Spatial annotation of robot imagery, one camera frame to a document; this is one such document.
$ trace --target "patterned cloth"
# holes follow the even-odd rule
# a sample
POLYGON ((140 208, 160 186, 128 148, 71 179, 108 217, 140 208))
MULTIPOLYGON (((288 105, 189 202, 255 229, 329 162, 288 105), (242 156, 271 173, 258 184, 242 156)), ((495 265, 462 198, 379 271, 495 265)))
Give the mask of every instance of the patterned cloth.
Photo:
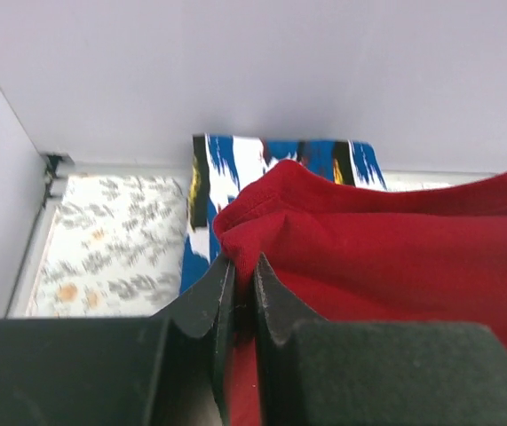
POLYGON ((193 178, 188 196, 187 237, 180 293, 208 270, 219 253, 214 216, 277 162, 295 160, 337 184, 384 190, 371 145, 356 141, 273 141, 235 136, 194 137, 193 178))
POLYGON ((25 316, 158 312, 178 296, 185 228, 173 178, 71 176, 25 316))

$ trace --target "red cloth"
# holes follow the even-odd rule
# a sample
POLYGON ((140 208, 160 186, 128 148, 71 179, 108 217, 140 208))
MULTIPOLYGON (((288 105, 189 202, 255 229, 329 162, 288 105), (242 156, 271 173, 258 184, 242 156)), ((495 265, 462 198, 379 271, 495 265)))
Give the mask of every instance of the red cloth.
MULTIPOLYGON (((461 320, 507 347, 507 173, 447 189, 381 193, 280 162, 214 221, 237 303, 261 252, 330 320, 461 320)), ((259 423, 255 349, 234 353, 232 424, 259 423)))

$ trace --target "white floral fabric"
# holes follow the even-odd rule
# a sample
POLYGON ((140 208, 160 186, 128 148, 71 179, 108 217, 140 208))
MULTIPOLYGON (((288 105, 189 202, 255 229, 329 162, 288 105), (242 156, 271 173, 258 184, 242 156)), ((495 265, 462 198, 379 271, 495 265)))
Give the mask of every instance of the white floral fabric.
POLYGON ((26 316, 158 312, 178 296, 185 233, 173 178, 70 176, 26 316))

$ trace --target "folded blue cloth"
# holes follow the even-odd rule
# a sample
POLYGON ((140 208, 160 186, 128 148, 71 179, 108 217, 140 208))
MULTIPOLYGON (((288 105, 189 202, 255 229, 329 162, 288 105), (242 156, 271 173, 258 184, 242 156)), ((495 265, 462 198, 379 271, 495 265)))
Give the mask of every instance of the folded blue cloth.
POLYGON ((180 293, 206 273, 219 253, 212 229, 217 213, 241 189, 285 159, 297 161, 337 184, 385 189, 374 149, 364 142, 195 136, 180 293))

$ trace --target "orange flower print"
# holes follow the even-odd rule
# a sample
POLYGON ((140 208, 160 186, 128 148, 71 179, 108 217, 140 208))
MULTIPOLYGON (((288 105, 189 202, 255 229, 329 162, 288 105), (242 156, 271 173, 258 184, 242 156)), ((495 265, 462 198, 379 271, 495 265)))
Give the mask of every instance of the orange flower print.
POLYGON ((88 291, 85 295, 87 305, 90 307, 90 309, 96 308, 99 304, 99 296, 96 291, 88 291))
POLYGON ((102 229, 99 229, 98 231, 95 231, 94 233, 92 233, 91 237, 95 241, 103 240, 103 237, 105 237, 105 232, 102 229))
POLYGON ((77 287, 73 282, 63 285, 58 291, 58 299, 61 302, 73 302, 77 297, 77 287))

